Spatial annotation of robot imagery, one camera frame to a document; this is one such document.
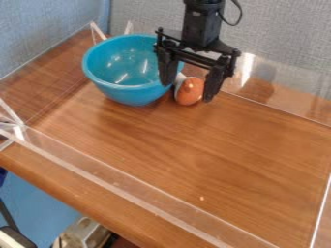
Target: bowl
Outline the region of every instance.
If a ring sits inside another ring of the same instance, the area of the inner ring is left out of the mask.
[[[145,106],[171,88],[159,80],[154,52],[157,36],[126,35],[95,45],[85,55],[83,71],[89,79],[114,101]]]

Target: plastic bowl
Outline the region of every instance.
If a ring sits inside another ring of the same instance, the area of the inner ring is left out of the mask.
[[[122,104],[145,106],[171,88],[159,80],[155,43],[153,35],[119,36],[94,46],[85,56],[86,76],[106,96]]]

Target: robotic arm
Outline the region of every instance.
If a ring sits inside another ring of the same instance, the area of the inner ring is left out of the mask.
[[[179,62],[187,62],[210,70],[205,84],[203,100],[213,101],[221,92],[225,80],[233,77],[237,58],[241,51],[225,44],[221,39],[222,22],[235,26],[242,19],[242,7],[231,0],[241,11],[237,23],[225,18],[227,0],[185,0],[186,19],[183,31],[158,29],[155,51],[159,63],[159,75],[163,85],[170,85],[178,75]],[[197,54],[198,51],[214,51],[221,54],[218,60]]]

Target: blue fabric wall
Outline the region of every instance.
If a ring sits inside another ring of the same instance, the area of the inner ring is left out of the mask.
[[[0,189],[0,198],[22,233],[39,248],[50,248],[63,230],[81,216],[81,213],[11,173]],[[7,225],[0,215],[0,227]]]
[[[107,29],[110,0],[2,0],[0,78],[91,20]]]

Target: gray wall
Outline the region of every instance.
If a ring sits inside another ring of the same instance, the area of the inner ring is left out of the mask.
[[[331,69],[331,1],[241,0],[245,19],[227,27],[222,39],[243,51],[274,61],[329,72]],[[139,32],[158,26],[182,28],[183,0],[113,0],[111,32],[121,34],[126,22],[138,23]],[[238,17],[227,0],[227,16]]]
[[[0,78],[90,20],[106,30],[110,0],[0,0]]]

